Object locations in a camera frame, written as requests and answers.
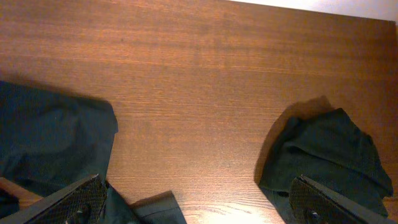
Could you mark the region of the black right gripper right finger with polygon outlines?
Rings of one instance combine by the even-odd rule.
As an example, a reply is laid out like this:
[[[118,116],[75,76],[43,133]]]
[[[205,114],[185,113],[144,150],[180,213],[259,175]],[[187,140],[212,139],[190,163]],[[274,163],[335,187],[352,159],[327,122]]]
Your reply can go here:
[[[396,224],[302,175],[292,182],[289,204],[298,223]]]

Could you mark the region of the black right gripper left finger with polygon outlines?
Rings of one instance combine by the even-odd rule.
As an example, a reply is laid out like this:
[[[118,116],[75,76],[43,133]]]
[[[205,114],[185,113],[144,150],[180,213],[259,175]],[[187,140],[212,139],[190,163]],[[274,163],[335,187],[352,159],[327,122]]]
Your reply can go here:
[[[97,223],[106,204],[107,188],[98,174],[81,179],[1,219],[1,224]]]

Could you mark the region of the black pants with red waistband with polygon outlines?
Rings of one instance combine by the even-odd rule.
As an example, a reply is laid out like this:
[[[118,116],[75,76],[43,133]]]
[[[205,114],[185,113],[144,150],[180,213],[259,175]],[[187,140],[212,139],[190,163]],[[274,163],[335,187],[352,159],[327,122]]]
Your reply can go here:
[[[172,192],[131,208],[107,182],[118,122],[100,100],[1,83],[1,177],[43,198],[91,175],[107,188],[97,223],[184,223]],[[1,191],[1,219],[21,208]]]

